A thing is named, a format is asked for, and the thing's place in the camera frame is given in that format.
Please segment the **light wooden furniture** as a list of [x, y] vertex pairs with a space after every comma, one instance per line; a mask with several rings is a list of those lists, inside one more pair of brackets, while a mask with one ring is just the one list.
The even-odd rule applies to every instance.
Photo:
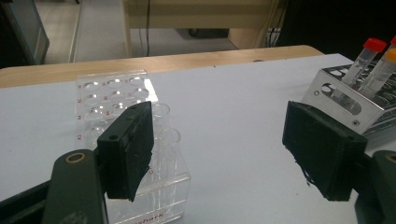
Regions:
[[126, 54], [139, 28], [228, 29], [238, 49], [262, 46], [281, 0], [120, 0]]

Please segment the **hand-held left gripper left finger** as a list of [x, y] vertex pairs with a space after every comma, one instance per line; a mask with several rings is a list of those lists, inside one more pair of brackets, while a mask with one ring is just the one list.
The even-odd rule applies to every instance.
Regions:
[[134, 200], [154, 145], [151, 102], [129, 106], [97, 139], [109, 199]]

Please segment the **perforated metal tube rack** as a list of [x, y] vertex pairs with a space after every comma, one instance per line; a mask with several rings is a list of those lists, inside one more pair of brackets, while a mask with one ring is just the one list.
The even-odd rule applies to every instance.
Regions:
[[396, 128], [396, 72], [372, 99], [358, 92], [359, 85], [375, 66], [376, 62], [371, 63], [353, 87], [342, 82], [349, 64], [321, 68], [302, 103], [312, 105], [362, 135]]

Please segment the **wooden table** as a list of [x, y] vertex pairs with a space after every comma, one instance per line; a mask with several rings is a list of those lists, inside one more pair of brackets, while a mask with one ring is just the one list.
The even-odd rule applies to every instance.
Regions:
[[183, 69], [253, 63], [254, 60], [284, 60], [319, 56], [322, 52], [307, 46], [265, 49], [239, 49], [178, 55], [127, 58], [83, 63], [59, 63], [18, 66], [0, 69], [0, 89], [19, 86], [74, 81], [78, 76], [143, 69], [149, 73]]

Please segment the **dark cabinet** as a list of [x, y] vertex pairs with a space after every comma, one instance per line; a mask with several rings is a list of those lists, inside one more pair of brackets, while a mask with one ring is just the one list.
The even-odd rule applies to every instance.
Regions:
[[49, 46], [34, 0], [0, 0], [0, 68], [42, 64]]

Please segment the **orange-capped test tube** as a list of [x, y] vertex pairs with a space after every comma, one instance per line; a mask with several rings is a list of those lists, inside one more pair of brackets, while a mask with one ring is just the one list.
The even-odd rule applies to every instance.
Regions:
[[389, 49], [376, 64], [370, 75], [359, 88], [359, 93], [372, 99], [386, 81], [396, 71], [396, 48]]

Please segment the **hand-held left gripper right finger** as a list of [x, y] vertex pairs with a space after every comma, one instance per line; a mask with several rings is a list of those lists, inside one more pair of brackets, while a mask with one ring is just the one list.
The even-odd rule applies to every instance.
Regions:
[[282, 144], [306, 180], [329, 201], [344, 202], [352, 191], [353, 165], [367, 139], [312, 105], [290, 101]]

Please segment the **clear acrylic tube rack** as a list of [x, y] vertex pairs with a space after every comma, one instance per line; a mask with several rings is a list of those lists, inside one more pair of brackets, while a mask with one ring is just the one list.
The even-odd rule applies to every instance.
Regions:
[[169, 125], [170, 107], [158, 100], [144, 70], [81, 75], [76, 81], [77, 148], [94, 149], [98, 137], [128, 107], [150, 101], [154, 147], [135, 198], [106, 201], [110, 224], [166, 224], [184, 215], [191, 175]]

